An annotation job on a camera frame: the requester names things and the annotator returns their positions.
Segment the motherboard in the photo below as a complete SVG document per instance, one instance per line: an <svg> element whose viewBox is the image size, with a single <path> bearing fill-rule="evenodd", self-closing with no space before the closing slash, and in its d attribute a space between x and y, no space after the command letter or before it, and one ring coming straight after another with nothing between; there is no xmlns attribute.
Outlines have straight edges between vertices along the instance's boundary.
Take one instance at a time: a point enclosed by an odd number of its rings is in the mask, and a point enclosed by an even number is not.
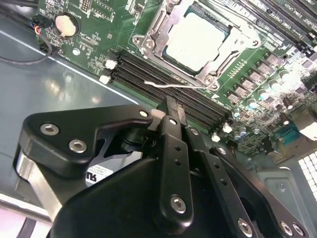
<svg viewBox="0 0 317 238"><path fill-rule="evenodd" d="M153 106L175 97L243 153L300 138L293 117L316 107L316 0L39 0L38 13L61 57Z"/></svg>

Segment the black plastic arm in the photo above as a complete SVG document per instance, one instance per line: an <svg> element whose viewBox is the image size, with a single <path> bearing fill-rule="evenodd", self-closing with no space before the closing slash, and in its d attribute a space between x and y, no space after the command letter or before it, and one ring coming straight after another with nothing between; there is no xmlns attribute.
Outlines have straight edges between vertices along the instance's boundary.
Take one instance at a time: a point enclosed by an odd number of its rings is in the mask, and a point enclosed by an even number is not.
<svg viewBox="0 0 317 238"><path fill-rule="evenodd" d="M99 138L110 142L119 131L131 127L147 128L152 120L151 114L138 105L34 114L24 120L19 144L27 157L56 174L79 178L84 176L93 159ZM55 125L58 133L50 135L56 128L49 126L43 133L45 128L41 129L41 126L45 124ZM85 145L73 146L86 147L85 151L76 153L71 150L69 143L72 140L84 142Z"/></svg>

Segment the silver screw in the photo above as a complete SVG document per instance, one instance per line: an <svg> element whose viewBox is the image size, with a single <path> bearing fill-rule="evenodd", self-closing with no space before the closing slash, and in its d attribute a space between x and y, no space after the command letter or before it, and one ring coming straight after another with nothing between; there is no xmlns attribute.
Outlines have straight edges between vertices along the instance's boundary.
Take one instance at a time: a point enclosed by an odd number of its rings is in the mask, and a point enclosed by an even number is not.
<svg viewBox="0 0 317 238"><path fill-rule="evenodd" d="M252 229L251 229L250 225L245 220L239 218L238 226L239 226L240 230L242 231L242 233L246 237L249 237L249 238L252 237L252 235L253 235Z"/></svg>
<svg viewBox="0 0 317 238"><path fill-rule="evenodd" d="M186 204L184 200L178 196L173 196L170 199L170 205L177 213L183 214L186 212Z"/></svg>
<svg viewBox="0 0 317 238"><path fill-rule="evenodd" d="M68 144L70 150L74 151L75 153L84 153L87 150L87 145L84 141L81 140L72 140Z"/></svg>
<svg viewBox="0 0 317 238"><path fill-rule="evenodd" d="M169 122L172 123L173 125L177 124L177 122L174 119L172 119L172 118L169 120Z"/></svg>
<svg viewBox="0 0 317 238"><path fill-rule="evenodd" d="M278 188L278 190L280 190L280 191L282 191L282 192L284 192L284 191L286 190L286 186L285 186L285 184L283 184L283 183L279 183L279 184L277 185L277 188Z"/></svg>
<svg viewBox="0 0 317 238"><path fill-rule="evenodd" d="M194 135L199 135L198 131L195 128L190 129Z"/></svg>
<svg viewBox="0 0 317 238"><path fill-rule="evenodd" d="M223 155L227 154L226 151L222 148L218 148L218 151Z"/></svg>
<svg viewBox="0 0 317 238"><path fill-rule="evenodd" d="M213 81L213 77L211 75L208 75L205 79L205 84L209 85Z"/></svg>
<svg viewBox="0 0 317 238"><path fill-rule="evenodd" d="M295 223L293 223L293 227L299 235L301 235L302 237L304 236L304 232L299 226L297 226Z"/></svg>
<svg viewBox="0 0 317 238"><path fill-rule="evenodd" d="M145 111L140 111L140 115L145 117L145 118L149 116L149 114Z"/></svg>
<svg viewBox="0 0 317 238"><path fill-rule="evenodd" d="M41 125L40 130L44 135L57 135L59 133L59 128L51 123Z"/></svg>
<svg viewBox="0 0 317 238"><path fill-rule="evenodd" d="M293 235L291 228L285 222L281 222L280 224L281 224L285 233L287 233L289 236Z"/></svg>
<svg viewBox="0 0 317 238"><path fill-rule="evenodd" d="M258 44L259 44L258 41L253 41L253 42L252 42L252 46L257 46Z"/></svg>
<svg viewBox="0 0 317 238"><path fill-rule="evenodd" d="M152 49L152 48L153 48L153 44L152 44L151 42L147 42L147 47L148 47L149 49Z"/></svg>
<svg viewBox="0 0 317 238"><path fill-rule="evenodd" d="M139 37L133 37L133 41L134 41L134 43L139 44L140 43L140 38Z"/></svg>

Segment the connector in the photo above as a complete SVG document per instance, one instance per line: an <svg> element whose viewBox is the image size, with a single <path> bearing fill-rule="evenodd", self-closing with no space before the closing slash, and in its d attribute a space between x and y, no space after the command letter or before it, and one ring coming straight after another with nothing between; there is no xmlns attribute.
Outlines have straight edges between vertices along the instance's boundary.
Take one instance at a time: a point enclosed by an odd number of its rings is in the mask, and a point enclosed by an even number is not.
<svg viewBox="0 0 317 238"><path fill-rule="evenodd" d="M40 28L44 28L44 29L51 27L53 23L52 19L49 19L43 15L33 16L31 22L34 23L35 25L38 25Z"/></svg>

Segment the black ram slot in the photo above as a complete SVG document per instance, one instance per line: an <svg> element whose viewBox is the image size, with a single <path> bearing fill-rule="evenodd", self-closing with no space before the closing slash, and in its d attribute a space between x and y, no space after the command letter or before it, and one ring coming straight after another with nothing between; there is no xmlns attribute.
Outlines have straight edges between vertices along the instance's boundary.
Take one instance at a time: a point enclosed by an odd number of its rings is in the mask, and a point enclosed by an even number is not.
<svg viewBox="0 0 317 238"><path fill-rule="evenodd" d="M302 2L296 0L290 0L291 4L296 7L300 13L305 15L311 22L316 22L317 14L312 11L311 8L307 7L305 4Z"/></svg>
<svg viewBox="0 0 317 238"><path fill-rule="evenodd" d="M166 96L166 94L164 94L163 92L160 92L159 90L150 90L148 85L146 85L146 87L143 87L144 83L138 81L137 78L134 78L134 77L131 78L130 74L118 73L114 76L114 79L117 82L125 86L128 86L129 88L132 88L136 92L142 93L142 95L148 97L149 99L157 103L163 101L163 99ZM204 128L210 127L210 124L212 123L212 121L210 121L209 118L202 116L202 114L199 113L198 110L195 110L188 105L183 104L183 106L184 106L184 110L186 112L187 118L189 120L198 122L198 124Z"/></svg>
<svg viewBox="0 0 317 238"><path fill-rule="evenodd" d="M303 36L307 35L311 28L307 26L298 16L294 15L293 12L279 3L277 0L262 0L263 3L269 7L272 12L275 12L284 22L292 26L297 32Z"/></svg>
<svg viewBox="0 0 317 238"><path fill-rule="evenodd" d="M315 18L317 18L317 9L313 8L312 5L310 5L306 0L299 0L299 2L306 6L310 11L312 11L315 14Z"/></svg>
<svg viewBox="0 0 317 238"><path fill-rule="evenodd" d="M150 75L151 76L150 79L147 77L147 78L143 78L143 80L152 81L152 82L157 83L157 84L180 84L179 81L173 79L172 77L170 77L166 73L164 73L162 71L159 71L157 68L149 65L148 63L142 61L141 59L139 59L139 58L137 58L135 56L132 56L131 54L126 55L124 60L125 60L124 63L128 62L128 63L133 65L131 70L135 70L136 68L139 68L146 75ZM205 98L203 95L201 95L199 92L197 92L197 91L195 91L193 89L187 89L187 88L161 88L160 90L172 91L174 93L174 95L185 95L186 98L190 97L190 98L192 98L192 100L195 100L198 103L198 105L199 104L204 104L204 108L209 108L211 110L211 112L215 112L215 114L213 113L212 116L217 117L219 115L219 113L222 113L222 111L223 111L223 107L221 107L218 104L213 105L211 107L209 105L210 104L210 100Z"/></svg>
<svg viewBox="0 0 317 238"><path fill-rule="evenodd" d="M180 82L142 59L123 52L118 62L112 74L115 81L158 103L166 95L176 98L184 106L188 119L204 128L215 128L231 120L230 110L214 103L198 91L184 88L155 88L144 84L145 80L157 84L180 84Z"/></svg>
<svg viewBox="0 0 317 238"><path fill-rule="evenodd" d="M301 42L301 39L296 36L292 35L292 33L288 33L285 31L285 28L276 24L269 18L261 9L257 6L251 4L250 2L244 2L242 0L238 0L239 4L243 6L247 11L250 12L253 16L255 16L259 21L261 21L264 25L268 26L273 32L277 33L285 40L292 42L294 45Z"/></svg>
<svg viewBox="0 0 317 238"><path fill-rule="evenodd" d="M154 76L149 77L145 72L141 71L140 69L138 69L135 65L129 65L127 61L124 62L124 67L122 69L122 71L127 72L127 74L129 75L137 75L139 81L141 83L144 84L144 80L150 80L154 83L157 84L164 84L164 80L161 80L160 78L156 78ZM178 93L178 91L176 90L176 88L160 88L158 89L158 91L161 91L164 95L169 95L171 97L177 97L177 99L179 101L182 101L185 105L187 104L187 100L188 98L185 97L182 93ZM200 104L196 104L196 110L201 114L201 115L205 115L206 118L208 117L217 117L218 115L213 113L213 112L206 112L206 106L205 105L200 105Z"/></svg>

